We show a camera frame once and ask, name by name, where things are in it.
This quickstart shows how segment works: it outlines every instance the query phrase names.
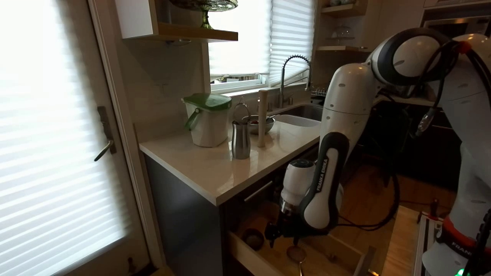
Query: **chrome faucet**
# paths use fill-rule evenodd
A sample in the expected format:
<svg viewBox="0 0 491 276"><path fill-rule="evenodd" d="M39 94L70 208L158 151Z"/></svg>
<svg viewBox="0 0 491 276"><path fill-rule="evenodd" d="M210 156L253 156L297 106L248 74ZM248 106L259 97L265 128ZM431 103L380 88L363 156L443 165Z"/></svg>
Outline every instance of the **chrome faucet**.
<svg viewBox="0 0 491 276"><path fill-rule="evenodd" d="M309 67L309 62L302 57L302 56L291 56L285 60L285 64L282 65L282 70L280 70L280 87L279 87L279 108L283 108L285 105L285 99L283 99L283 91L285 91L285 70L286 70L286 64L293 59L300 59L300 60L305 60L305 64L308 65L308 82L305 85L305 91L309 90L309 82L311 82L311 67Z"/></svg>

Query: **wooden drawer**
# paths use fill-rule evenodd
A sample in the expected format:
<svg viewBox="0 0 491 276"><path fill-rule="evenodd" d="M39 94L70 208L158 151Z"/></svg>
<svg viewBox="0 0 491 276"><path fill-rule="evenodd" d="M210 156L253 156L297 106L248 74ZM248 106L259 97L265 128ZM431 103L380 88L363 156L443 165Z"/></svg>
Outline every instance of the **wooden drawer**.
<svg viewBox="0 0 491 276"><path fill-rule="evenodd" d="M228 232L231 257L253 275L299 275L297 264L286 257L286 249L293 244L291 238L276 240L273 249L265 241L259 251L253 251L240 238L247 229L263 234L267 223L274 220L276 215L276 205L259 203L242 217L240 225L234 231ZM360 254L334 237L303 238L299 241L299 248L306 254L302 263L303 275L306 276L365 276L374 254L372 249Z"/></svg>

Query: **white countertop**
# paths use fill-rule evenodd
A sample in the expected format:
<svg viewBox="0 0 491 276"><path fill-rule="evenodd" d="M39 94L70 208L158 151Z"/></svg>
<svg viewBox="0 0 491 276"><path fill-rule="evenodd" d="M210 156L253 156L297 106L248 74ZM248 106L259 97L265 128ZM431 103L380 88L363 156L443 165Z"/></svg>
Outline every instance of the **white countertop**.
<svg viewBox="0 0 491 276"><path fill-rule="evenodd" d="M262 177L314 146L319 128L299 128L276 122L265 146L257 148L257 137L250 137L250 159L233 160L230 142L219 148L197 148L190 134L139 143L139 151L173 174L178 180L219 206Z"/></svg>

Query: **door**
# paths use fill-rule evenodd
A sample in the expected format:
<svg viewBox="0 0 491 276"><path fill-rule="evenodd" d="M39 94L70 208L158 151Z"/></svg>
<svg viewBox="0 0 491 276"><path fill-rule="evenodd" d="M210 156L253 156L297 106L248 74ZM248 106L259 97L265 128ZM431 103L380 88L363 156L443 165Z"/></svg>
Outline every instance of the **door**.
<svg viewBox="0 0 491 276"><path fill-rule="evenodd" d="M0 33L1 275L144 267L147 246L85 0L9 2Z"/></svg>

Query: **white robotic arm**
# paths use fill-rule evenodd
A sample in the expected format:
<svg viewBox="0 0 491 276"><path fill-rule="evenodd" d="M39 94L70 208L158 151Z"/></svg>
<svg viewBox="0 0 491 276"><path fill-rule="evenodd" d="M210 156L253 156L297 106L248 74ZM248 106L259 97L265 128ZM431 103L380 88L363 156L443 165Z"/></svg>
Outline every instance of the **white robotic arm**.
<svg viewBox="0 0 491 276"><path fill-rule="evenodd" d="M303 226L294 226L293 234L279 228L276 237L326 235L337 225L340 174L366 126L380 85L428 83L437 94L434 108L443 108L461 140L458 194L446 225L460 240L466 238L466 251L474 249L475 234L491 209L489 68L491 42L486 37L461 36L449 41L431 30L403 31L375 48L366 64L339 68L323 103L316 168L290 165L283 179L280 217L297 217ZM431 123L431 116L423 119L421 131ZM484 261L491 264L489 249L487 241ZM468 258L469 254L455 254L448 243L435 243L425 254L423 263L434 276L455 275Z"/></svg>

